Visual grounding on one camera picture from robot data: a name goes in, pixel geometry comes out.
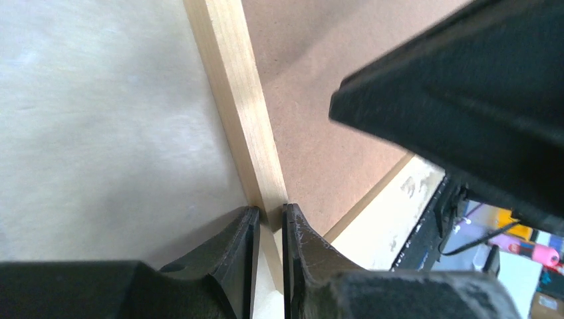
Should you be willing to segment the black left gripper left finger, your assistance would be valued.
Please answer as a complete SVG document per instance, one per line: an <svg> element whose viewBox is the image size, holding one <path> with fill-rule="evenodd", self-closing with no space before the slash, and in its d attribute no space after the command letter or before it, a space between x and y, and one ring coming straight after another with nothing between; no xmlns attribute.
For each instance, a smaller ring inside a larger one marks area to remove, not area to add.
<svg viewBox="0 0 564 319"><path fill-rule="evenodd" d="M250 318L259 210L156 270L141 261L1 264L2 318Z"/></svg>

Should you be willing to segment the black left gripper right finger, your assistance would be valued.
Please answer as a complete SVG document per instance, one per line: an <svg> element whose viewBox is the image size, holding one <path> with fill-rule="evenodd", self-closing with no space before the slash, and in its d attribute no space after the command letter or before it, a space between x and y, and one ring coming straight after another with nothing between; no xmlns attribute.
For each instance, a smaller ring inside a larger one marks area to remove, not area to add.
<svg viewBox="0 0 564 319"><path fill-rule="evenodd" d="M297 204L282 218L286 318L520 317L490 274L366 270L314 231Z"/></svg>

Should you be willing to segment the wooden picture frame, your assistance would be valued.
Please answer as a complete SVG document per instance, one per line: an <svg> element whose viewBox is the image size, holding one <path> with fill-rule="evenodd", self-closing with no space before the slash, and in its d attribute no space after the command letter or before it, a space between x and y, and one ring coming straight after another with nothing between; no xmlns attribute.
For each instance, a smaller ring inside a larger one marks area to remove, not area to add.
<svg viewBox="0 0 564 319"><path fill-rule="evenodd" d="M258 292L256 306L282 305L281 210L290 202L243 8L244 1L186 1L192 32L250 205L262 209L261 246L273 292ZM372 204L410 161L405 156L325 235L337 236Z"/></svg>

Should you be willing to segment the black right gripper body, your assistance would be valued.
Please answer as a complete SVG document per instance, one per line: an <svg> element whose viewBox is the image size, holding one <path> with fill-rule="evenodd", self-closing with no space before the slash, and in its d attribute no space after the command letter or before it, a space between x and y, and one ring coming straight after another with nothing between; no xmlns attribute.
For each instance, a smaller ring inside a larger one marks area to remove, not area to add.
<svg viewBox="0 0 564 319"><path fill-rule="evenodd" d="M329 118L563 234L562 1L472 1L346 77Z"/></svg>

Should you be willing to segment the brown frame backing board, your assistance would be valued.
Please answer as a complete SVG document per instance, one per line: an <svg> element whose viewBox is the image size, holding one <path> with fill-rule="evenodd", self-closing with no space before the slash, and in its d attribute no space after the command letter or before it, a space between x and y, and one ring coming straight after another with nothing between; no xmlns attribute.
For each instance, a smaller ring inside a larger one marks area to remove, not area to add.
<svg viewBox="0 0 564 319"><path fill-rule="evenodd" d="M463 1L244 1L289 200L327 233L405 156L329 120L342 79Z"/></svg>

